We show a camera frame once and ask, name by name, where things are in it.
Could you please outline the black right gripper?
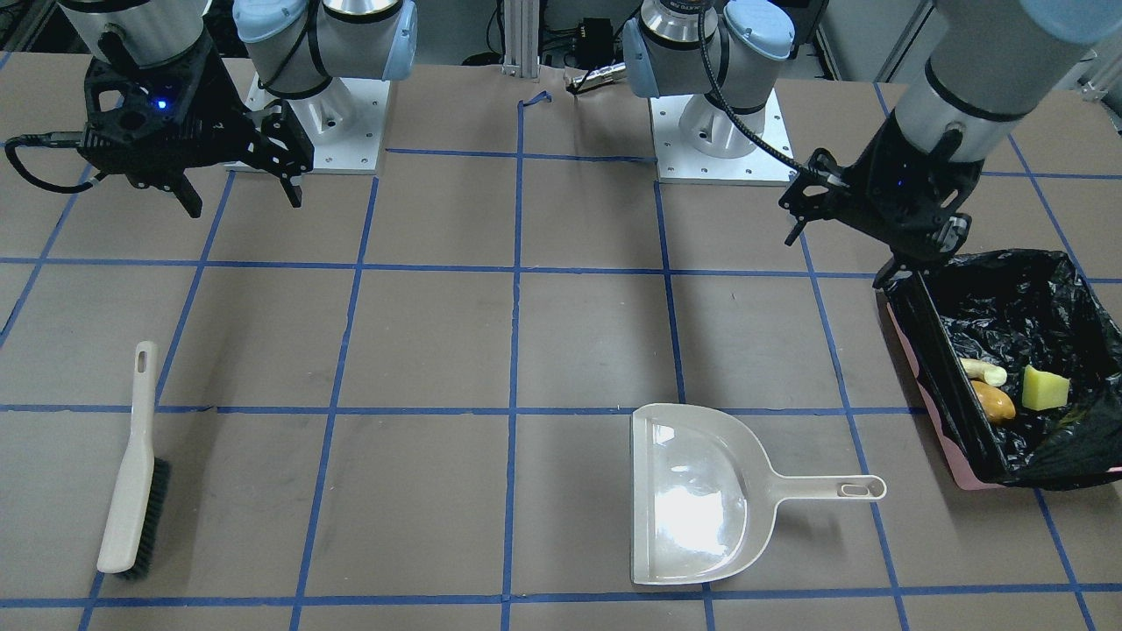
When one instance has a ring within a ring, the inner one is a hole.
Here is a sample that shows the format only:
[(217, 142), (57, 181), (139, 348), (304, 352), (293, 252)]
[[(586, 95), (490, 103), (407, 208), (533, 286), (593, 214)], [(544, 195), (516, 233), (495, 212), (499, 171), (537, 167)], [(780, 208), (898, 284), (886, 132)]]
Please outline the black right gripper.
[(84, 79), (88, 124), (77, 150), (134, 188), (176, 196), (192, 218), (202, 199), (186, 172), (240, 161), (280, 180), (301, 207), (298, 180), (313, 168), (314, 147), (293, 108), (280, 99), (261, 110), (242, 103), (208, 33), (175, 60), (142, 68), (120, 31), (101, 33)]

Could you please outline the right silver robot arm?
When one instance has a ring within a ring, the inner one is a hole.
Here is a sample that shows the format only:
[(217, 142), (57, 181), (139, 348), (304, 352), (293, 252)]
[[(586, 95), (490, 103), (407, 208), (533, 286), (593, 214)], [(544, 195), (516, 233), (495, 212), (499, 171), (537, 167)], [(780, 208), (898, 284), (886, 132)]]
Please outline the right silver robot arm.
[(188, 216), (202, 199), (188, 170), (240, 163), (272, 174), (293, 207), (314, 147), (283, 101), (245, 106), (192, 1), (63, 1), (91, 52), (77, 152), (137, 190), (175, 196)]

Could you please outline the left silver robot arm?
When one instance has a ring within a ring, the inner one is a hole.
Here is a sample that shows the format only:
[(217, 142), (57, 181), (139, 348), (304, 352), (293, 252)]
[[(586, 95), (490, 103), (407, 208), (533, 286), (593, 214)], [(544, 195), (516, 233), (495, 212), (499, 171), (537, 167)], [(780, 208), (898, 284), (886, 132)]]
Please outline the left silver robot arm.
[(1118, 1), (938, 1), (948, 29), (857, 161), (818, 148), (780, 205), (806, 225), (839, 221), (885, 244), (881, 287), (931, 269), (969, 239), (962, 205), (997, 141), (1033, 112), (1091, 47), (1119, 31)]

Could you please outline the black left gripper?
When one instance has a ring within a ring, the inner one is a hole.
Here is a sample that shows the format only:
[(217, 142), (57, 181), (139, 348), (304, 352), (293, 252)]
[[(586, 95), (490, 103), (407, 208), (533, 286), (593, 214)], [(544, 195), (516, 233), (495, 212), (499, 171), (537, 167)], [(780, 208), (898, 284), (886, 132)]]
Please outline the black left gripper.
[(982, 161), (951, 161), (964, 139), (964, 125), (950, 124), (934, 149), (918, 149), (892, 115), (849, 167), (813, 150), (778, 201), (794, 219), (787, 246), (811, 221), (837, 220), (889, 246), (874, 285), (945, 265), (969, 236), (971, 216), (958, 209), (982, 174)]

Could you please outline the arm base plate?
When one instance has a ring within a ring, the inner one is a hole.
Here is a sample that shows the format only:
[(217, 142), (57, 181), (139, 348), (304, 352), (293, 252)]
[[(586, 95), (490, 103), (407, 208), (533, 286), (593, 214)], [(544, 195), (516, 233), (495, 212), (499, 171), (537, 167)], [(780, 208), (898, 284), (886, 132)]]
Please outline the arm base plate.
[(316, 95), (288, 104), (314, 147), (314, 173), (376, 175), (386, 132), (392, 82), (316, 77)]
[(749, 141), (705, 97), (653, 97), (649, 106), (663, 184), (785, 188), (797, 175)]

